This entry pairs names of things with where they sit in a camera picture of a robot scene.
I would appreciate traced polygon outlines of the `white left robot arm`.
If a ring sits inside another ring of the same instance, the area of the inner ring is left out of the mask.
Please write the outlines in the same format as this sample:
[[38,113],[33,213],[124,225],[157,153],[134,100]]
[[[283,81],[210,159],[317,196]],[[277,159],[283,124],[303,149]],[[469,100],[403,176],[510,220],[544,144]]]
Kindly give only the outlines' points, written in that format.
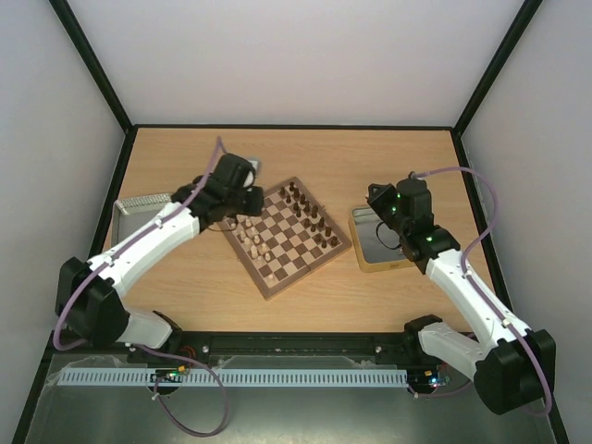
[[228,216],[260,215],[259,168],[254,159],[223,154],[125,240],[86,261],[68,259],[59,271],[54,347],[65,351],[84,342],[97,348],[115,342],[165,346],[173,322],[157,312],[128,309],[123,297],[161,259],[213,224]]

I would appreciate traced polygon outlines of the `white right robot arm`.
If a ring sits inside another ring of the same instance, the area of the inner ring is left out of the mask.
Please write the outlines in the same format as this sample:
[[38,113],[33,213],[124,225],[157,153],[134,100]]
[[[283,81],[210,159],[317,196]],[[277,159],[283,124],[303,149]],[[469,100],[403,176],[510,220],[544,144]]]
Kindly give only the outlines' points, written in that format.
[[471,380],[480,400],[504,414],[542,400],[552,404],[556,346],[545,330],[533,330],[478,276],[468,252],[435,222],[432,195],[417,177],[368,187],[367,202],[399,236],[405,257],[450,298],[473,331],[471,338],[437,317],[413,321],[405,355],[421,363],[434,356]]

